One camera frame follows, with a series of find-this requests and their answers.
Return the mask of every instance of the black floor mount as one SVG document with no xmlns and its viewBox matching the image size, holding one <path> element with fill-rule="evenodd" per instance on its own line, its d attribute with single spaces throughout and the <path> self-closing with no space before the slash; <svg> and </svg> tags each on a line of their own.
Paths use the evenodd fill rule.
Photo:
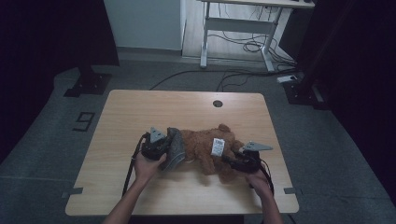
<svg viewBox="0 0 396 224">
<path fill-rule="evenodd" d="M 96 74 L 91 66 L 79 66 L 80 76 L 72 89 L 64 93 L 64 97 L 79 97 L 81 94 L 103 95 L 111 79 L 110 74 Z"/>
<path fill-rule="evenodd" d="M 313 85 L 309 92 L 301 91 L 299 82 L 285 82 L 283 83 L 286 96 L 291 105 L 312 105 L 315 109 L 328 110 L 318 86 Z"/>
</svg>

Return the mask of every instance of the stuffed animal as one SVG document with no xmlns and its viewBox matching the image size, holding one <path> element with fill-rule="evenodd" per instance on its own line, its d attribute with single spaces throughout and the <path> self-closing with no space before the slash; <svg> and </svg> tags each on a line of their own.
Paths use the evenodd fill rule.
<svg viewBox="0 0 396 224">
<path fill-rule="evenodd" d="M 225 124 L 220 124 L 217 129 L 204 131 L 180 130 L 185 149 L 185 161 L 198 160 L 201 163 L 204 175 L 213 175 L 219 172 L 219 179 L 227 183 L 234 179 L 235 172 L 230 164 L 213 156 L 212 146 L 214 138 L 223 139 L 224 149 L 222 155 L 235 158 L 233 151 L 239 150 L 244 144 L 235 139 L 234 133 Z"/>
</svg>

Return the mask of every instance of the black curtain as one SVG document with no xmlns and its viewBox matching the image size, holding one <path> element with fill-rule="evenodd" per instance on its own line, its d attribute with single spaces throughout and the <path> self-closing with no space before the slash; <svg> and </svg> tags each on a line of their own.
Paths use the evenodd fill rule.
<svg viewBox="0 0 396 224">
<path fill-rule="evenodd" d="M 103 1 L 3 0 L 0 28 L 2 161 L 48 101 L 54 76 L 119 60 Z"/>
<path fill-rule="evenodd" d="M 298 57 L 307 80 L 325 84 L 332 112 L 394 203 L 395 8 L 387 1 L 319 0 Z"/>
</svg>

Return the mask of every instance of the desk leg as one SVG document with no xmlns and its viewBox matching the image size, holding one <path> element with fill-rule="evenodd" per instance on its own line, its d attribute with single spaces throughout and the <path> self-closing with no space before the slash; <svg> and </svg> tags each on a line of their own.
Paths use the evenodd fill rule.
<svg viewBox="0 0 396 224">
<path fill-rule="evenodd" d="M 269 48 L 270 48 L 271 42 L 274 38 L 274 34 L 276 31 L 277 24 L 279 22 L 280 14 L 282 13 L 282 9 L 283 9 L 283 7 L 280 7 L 279 11 L 276 13 L 276 18 L 273 21 L 273 25 L 271 27 L 271 31 L 269 34 L 270 36 L 267 38 L 267 41 L 265 41 L 265 46 L 262 49 L 262 57 L 264 58 L 265 65 L 267 66 L 268 72 L 275 72 L 275 69 L 272 64 L 272 57 L 271 57 L 271 54 L 269 53 Z"/>
<path fill-rule="evenodd" d="M 207 21 L 209 20 L 209 10 L 210 10 L 210 3 L 207 3 L 206 15 L 205 15 L 205 26 L 204 26 L 204 42 L 202 43 L 202 49 L 201 49 L 201 67 L 202 68 L 206 68 L 206 60 L 207 60 Z"/>
</svg>

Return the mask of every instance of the white desk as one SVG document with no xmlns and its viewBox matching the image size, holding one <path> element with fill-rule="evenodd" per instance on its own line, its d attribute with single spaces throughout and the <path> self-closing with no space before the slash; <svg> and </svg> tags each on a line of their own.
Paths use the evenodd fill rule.
<svg viewBox="0 0 396 224">
<path fill-rule="evenodd" d="M 291 0 L 201 0 L 207 3 L 206 14 L 205 14 L 205 27 L 204 27 L 204 42 L 201 50 L 201 67 L 206 68 L 207 61 L 207 31 L 230 31 L 239 33 L 252 33 L 269 35 L 265 41 L 264 48 L 262 48 L 262 57 L 264 58 L 266 67 L 269 72 L 274 72 L 275 69 L 272 65 L 272 57 L 268 52 L 274 33 L 279 21 L 280 14 L 282 13 L 283 7 L 299 7 L 299 8 L 313 8 L 315 4 L 313 2 L 305 3 L 303 0 L 299 2 Z M 276 17 L 273 21 L 247 21 L 247 20 L 236 20 L 236 19 L 224 19 L 224 18 L 210 18 L 210 3 L 227 3 L 227 4 L 239 4 L 239 5 L 258 5 L 268 7 L 279 7 L 276 13 Z"/>
</svg>

